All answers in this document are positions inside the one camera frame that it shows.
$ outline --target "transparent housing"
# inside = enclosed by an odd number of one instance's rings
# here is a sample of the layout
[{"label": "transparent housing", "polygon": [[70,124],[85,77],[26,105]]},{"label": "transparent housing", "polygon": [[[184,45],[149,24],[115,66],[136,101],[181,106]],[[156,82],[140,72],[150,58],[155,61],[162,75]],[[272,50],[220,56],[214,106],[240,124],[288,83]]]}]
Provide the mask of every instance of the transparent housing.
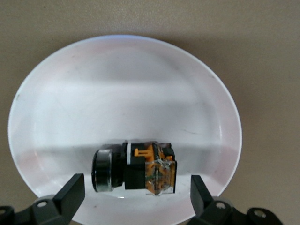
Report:
[{"label": "transparent housing", "polygon": [[154,160],[145,163],[147,195],[172,194],[175,190],[176,162]]}]

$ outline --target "black clamp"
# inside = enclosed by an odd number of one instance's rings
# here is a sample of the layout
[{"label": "black clamp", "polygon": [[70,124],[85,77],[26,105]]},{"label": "black clamp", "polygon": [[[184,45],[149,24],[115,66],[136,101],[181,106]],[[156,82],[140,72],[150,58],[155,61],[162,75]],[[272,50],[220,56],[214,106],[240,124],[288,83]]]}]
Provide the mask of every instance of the black clamp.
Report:
[{"label": "black clamp", "polygon": [[0,206],[0,225],[68,225],[84,197],[84,176],[75,174],[52,199],[38,200],[18,213]]},{"label": "black clamp", "polygon": [[251,208],[245,215],[226,202],[214,200],[198,175],[191,177],[191,202],[196,216],[187,225],[283,225],[269,210]]}]

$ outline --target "metal screw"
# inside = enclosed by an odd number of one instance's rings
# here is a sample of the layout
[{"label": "metal screw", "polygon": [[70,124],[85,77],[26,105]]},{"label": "metal screw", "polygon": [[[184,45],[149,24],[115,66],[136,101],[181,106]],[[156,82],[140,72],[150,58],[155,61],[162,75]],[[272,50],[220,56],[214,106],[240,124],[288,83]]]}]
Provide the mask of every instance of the metal screw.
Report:
[{"label": "metal screw", "polygon": [[266,214],[261,210],[255,210],[254,214],[257,215],[260,218],[266,218]]},{"label": "metal screw", "polygon": [[44,207],[45,205],[47,205],[47,202],[46,201],[42,201],[42,202],[39,202],[38,204],[37,204],[37,206],[38,207]]},{"label": "metal screw", "polygon": [[221,210],[226,209],[226,206],[223,202],[217,202],[216,207],[221,209]]}]

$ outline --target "white dish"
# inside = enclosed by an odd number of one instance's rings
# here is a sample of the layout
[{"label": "white dish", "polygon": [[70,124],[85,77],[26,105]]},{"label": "white dish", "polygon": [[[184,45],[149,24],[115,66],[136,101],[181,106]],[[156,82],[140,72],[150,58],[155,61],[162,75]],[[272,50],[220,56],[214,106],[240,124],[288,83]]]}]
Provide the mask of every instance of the white dish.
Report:
[{"label": "white dish", "polygon": [[[219,195],[241,151],[238,111],[214,72],[171,44],[126,35],[83,40],[42,61],[14,98],[8,137],[19,173],[39,197],[84,173],[86,197],[74,220],[86,225],[182,222],[194,215],[190,175],[202,175]],[[93,154],[125,140],[172,143],[175,194],[94,192]]]}]

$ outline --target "beige surface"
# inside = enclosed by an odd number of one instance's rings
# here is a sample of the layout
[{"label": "beige surface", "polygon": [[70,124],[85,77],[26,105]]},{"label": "beige surface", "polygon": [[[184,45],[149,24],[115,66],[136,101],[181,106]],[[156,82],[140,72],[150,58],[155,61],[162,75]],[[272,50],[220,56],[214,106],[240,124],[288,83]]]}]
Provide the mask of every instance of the beige surface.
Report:
[{"label": "beige surface", "polygon": [[0,3],[0,204],[35,200],[12,161],[8,113],[27,74],[85,38],[136,34],[192,53],[214,70],[240,112],[243,150],[223,196],[300,224],[299,1],[15,1]]}]

